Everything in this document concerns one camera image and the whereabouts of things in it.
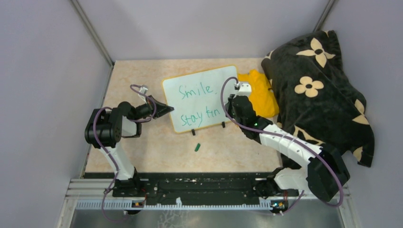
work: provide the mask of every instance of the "gray wall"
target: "gray wall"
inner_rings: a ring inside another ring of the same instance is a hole
[[[403,1],[340,0],[325,29],[337,32],[344,70],[367,99],[375,133],[373,166],[346,159],[364,228],[402,227]]]
[[[80,0],[113,60],[263,57],[313,30],[326,0]]]
[[[108,65],[67,0],[0,3],[0,227],[54,227]]]

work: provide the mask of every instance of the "marble tabletop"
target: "marble tabletop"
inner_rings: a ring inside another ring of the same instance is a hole
[[[148,95],[166,104],[161,81],[164,78],[226,65],[236,65],[239,74],[251,69],[262,72],[261,58],[171,59],[116,61],[104,106],[117,107],[122,101],[133,106],[144,102],[130,89],[147,85]],[[121,140],[130,162],[139,172],[263,172],[280,166],[278,153],[244,136],[229,122],[196,130],[196,135],[177,134],[169,115],[142,126],[140,138]],[[86,172],[112,172],[106,158],[92,148]]]

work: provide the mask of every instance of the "yellow cloth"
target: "yellow cloth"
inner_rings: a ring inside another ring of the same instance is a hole
[[[264,74],[257,70],[250,70],[249,74],[238,74],[238,79],[248,82],[252,87],[249,100],[252,103],[256,115],[273,117],[279,113],[279,107],[274,97],[271,85]]]

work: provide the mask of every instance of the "flower pattern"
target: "flower pattern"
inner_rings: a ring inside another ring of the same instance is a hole
[[[272,51],[270,51],[269,55],[267,55],[265,58],[268,58],[268,59],[270,59],[270,60],[271,60],[271,54],[273,54],[273,51],[275,51],[275,49],[274,49],[274,50],[272,50]]]
[[[357,116],[356,118],[353,119],[354,122],[357,122],[359,124],[365,124],[365,125],[369,125],[369,122],[367,120],[367,118],[364,115],[364,105],[363,103],[361,103],[360,100],[356,99],[354,106],[357,108],[357,110],[361,113],[361,115]]]
[[[305,95],[307,97],[315,97],[318,95],[318,89],[323,89],[323,83],[321,81],[313,81],[311,77],[309,76],[303,76],[299,82],[301,84],[297,85],[294,88],[294,91],[297,94],[303,94],[305,93]]]
[[[312,48],[312,50],[303,50],[303,51],[298,52],[297,55],[298,56],[315,56],[317,63],[319,63],[319,65],[321,67],[325,67],[327,60],[336,56],[336,55],[325,52],[325,50],[322,47],[322,44],[316,38],[313,38],[311,40],[311,48]]]

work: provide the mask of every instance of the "black fabric with flowers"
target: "black fabric with flowers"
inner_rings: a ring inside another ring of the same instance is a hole
[[[343,72],[334,31],[298,37],[262,61],[280,107],[278,125],[309,143],[351,151],[370,167],[374,133],[364,115],[366,100]]]

